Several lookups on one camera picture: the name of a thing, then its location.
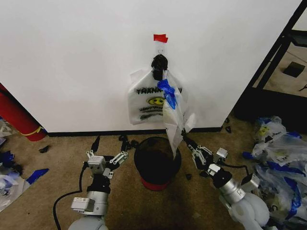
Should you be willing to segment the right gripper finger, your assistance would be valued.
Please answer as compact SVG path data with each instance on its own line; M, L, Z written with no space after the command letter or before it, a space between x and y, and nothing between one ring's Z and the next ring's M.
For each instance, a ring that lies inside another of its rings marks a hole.
M188 136L188 134L187 134L187 132L185 130L183 131L183 135L187 135ZM212 157L213 156L213 153L209 149L207 149L206 147L198 145L198 148L201 150L202 155L203 155L204 158Z
M192 160L196 168L204 168L204 157L201 150L198 148L197 143L188 138L187 135L183 136L183 140L185 141L187 147L191 150Z

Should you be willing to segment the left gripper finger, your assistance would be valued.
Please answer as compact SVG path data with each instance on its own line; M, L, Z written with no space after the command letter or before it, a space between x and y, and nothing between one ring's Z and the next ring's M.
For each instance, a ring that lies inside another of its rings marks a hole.
M92 156L94 156L94 154L97 152L98 147L99 147L99 142L100 142L100 136L98 136L94 143L91 146L91 149L89 151L86 152L88 158L91 158Z
M113 165L121 165L128 157L127 146L128 146L128 138L126 135L121 135L119 141L122 142L120 153L113 157L109 162Z

